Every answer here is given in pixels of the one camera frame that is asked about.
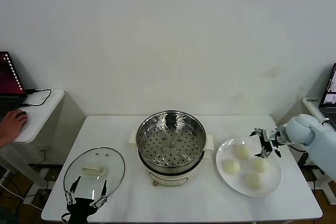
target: white table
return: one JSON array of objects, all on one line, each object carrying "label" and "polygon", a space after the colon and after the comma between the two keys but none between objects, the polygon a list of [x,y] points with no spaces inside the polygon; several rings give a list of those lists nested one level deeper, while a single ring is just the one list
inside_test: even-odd
[{"label": "white table", "polygon": [[[323,120],[324,118],[326,118],[319,109],[320,101],[318,99],[304,97],[302,101],[309,110],[309,112],[317,120]],[[329,123],[325,123],[324,126],[328,127],[331,131],[335,130]],[[332,179],[327,174],[322,174],[319,169],[313,169],[312,171],[317,178],[317,180],[315,181],[315,189],[322,190],[329,204],[336,205],[336,196],[329,186],[329,182],[331,182]],[[313,182],[308,182],[308,184],[310,188],[314,188]]]},{"label": "white table", "polygon": [[[252,198],[231,189],[216,170],[214,159],[203,159],[194,179],[182,186],[153,187],[134,146],[131,133],[146,116],[89,116],[86,118],[45,205],[42,218],[60,221],[66,213],[63,178],[71,162],[95,147],[110,147],[125,160],[125,176],[89,222],[247,222],[320,218],[322,211],[286,146],[278,159],[283,172],[279,189]],[[197,116],[215,149],[226,139],[248,136],[255,127],[274,128],[268,115]]]},{"label": "white table", "polygon": [[[42,103],[47,95],[48,91],[36,92],[28,95],[25,102],[30,104],[40,104]],[[28,114],[28,122],[23,126],[19,136],[12,143],[0,149],[0,156],[24,174],[27,178],[34,182],[28,195],[36,194],[41,188],[47,187],[47,181],[44,176],[47,174],[47,169],[42,169],[40,174],[36,173],[30,166],[28,166],[25,161],[20,157],[20,155],[15,151],[13,146],[15,144],[28,144],[35,139],[39,131],[42,129],[43,125],[46,123],[56,106],[59,104],[64,96],[64,91],[60,89],[53,89],[48,100],[41,106],[28,106],[19,108],[26,111]],[[49,183],[48,188],[52,188],[53,183]],[[32,201],[33,197],[28,197],[24,203]]]}]

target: person's hand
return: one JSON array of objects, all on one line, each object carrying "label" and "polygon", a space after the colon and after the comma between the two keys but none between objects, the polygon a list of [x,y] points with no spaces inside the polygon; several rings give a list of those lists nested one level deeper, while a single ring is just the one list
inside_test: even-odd
[{"label": "person's hand", "polygon": [[13,141],[20,133],[22,125],[28,121],[27,115],[19,115],[22,110],[9,111],[0,123],[0,147]]}]

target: laptop screen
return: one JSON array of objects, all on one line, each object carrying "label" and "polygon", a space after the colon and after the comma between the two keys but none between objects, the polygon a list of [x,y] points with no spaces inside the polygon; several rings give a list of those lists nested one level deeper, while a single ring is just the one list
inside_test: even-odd
[{"label": "laptop screen", "polygon": [[0,52],[0,95],[25,94],[8,52]]},{"label": "laptop screen", "polygon": [[336,63],[331,72],[326,91],[320,105],[336,105]]}]

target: stainless steel steamer basket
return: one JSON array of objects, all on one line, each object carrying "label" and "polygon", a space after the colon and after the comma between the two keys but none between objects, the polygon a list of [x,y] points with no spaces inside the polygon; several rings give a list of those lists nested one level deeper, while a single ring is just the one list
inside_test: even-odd
[{"label": "stainless steel steamer basket", "polygon": [[139,155],[147,167],[163,175],[180,175],[203,158],[206,133],[193,116],[168,110],[150,116],[136,134]]}]

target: computer mouse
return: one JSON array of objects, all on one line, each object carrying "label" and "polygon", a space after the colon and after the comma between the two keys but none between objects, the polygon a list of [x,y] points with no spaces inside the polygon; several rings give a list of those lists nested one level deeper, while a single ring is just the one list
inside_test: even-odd
[{"label": "computer mouse", "polygon": [[20,115],[26,115],[27,114],[27,112],[26,111],[22,111],[21,113],[18,113],[17,115],[16,115],[16,117],[15,118],[18,118]]}]

